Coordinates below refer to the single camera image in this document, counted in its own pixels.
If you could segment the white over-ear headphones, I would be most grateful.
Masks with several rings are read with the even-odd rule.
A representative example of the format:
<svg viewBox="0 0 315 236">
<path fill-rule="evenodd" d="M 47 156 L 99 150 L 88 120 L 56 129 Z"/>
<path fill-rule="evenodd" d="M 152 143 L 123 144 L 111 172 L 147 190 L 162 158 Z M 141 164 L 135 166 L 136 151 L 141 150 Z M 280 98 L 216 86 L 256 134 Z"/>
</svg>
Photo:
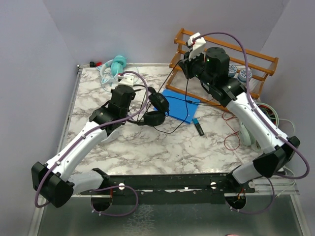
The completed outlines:
<svg viewBox="0 0 315 236">
<path fill-rule="evenodd" d="M 116 140 L 121 134 L 120 130 L 114 130 L 110 135 L 108 135 L 108 137 L 106 137 L 105 139 L 101 140 L 101 143 L 109 143 L 112 142 L 114 140 Z"/>
</svg>

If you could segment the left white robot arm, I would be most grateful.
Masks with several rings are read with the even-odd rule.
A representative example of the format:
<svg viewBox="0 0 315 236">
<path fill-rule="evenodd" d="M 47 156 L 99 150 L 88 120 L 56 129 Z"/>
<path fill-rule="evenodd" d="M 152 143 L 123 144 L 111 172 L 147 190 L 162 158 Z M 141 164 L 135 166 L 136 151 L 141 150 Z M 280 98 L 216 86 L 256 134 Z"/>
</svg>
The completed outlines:
<svg viewBox="0 0 315 236">
<path fill-rule="evenodd" d="M 45 164 L 36 162 L 32 166 L 36 197 L 43 196 L 55 207 L 61 207 L 74 194 L 87 190 L 103 194 L 108 190 L 109 182 L 103 171 L 74 174 L 74 170 L 96 145 L 118 138 L 134 97 L 131 86 L 118 85 L 112 90 L 111 99 L 93 111 L 84 128 L 62 151 Z"/>
</svg>

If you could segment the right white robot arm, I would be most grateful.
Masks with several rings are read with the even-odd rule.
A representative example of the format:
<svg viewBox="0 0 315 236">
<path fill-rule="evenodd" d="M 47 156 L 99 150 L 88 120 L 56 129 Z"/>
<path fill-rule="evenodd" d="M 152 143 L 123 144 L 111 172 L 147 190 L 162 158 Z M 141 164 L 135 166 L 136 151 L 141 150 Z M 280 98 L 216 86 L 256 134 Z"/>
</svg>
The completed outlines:
<svg viewBox="0 0 315 236">
<path fill-rule="evenodd" d="M 249 130 L 263 151 L 229 173 L 227 189 L 238 192 L 251 179 L 271 177 L 291 160 L 294 148 L 300 145 L 299 139 L 280 131 L 257 107 L 244 85 L 228 75 L 229 56 L 223 48 L 211 47 L 195 57 L 192 53 L 186 52 L 179 63 L 185 77 L 198 78 L 202 87 Z"/>
</svg>

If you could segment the black blue headphones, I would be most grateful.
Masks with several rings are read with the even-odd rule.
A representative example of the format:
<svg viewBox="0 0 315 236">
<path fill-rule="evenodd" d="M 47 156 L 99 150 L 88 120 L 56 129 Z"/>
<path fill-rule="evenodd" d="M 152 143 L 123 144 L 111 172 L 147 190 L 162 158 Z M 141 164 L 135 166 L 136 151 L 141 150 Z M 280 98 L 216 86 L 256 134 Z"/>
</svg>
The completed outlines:
<svg viewBox="0 0 315 236">
<path fill-rule="evenodd" d="M 169 114 L 169 102 L 163 94 L 157 92 L 153 87 L 148 87 L 148 91 L 150 92 L 148 99 L 155 110 L 150 112 L 146 111 L 142 120 L 128 120 L 128 122 L 138 126 L 150 127 L 159 126 L 164 123 L 166 114 Z"/>
</svg>

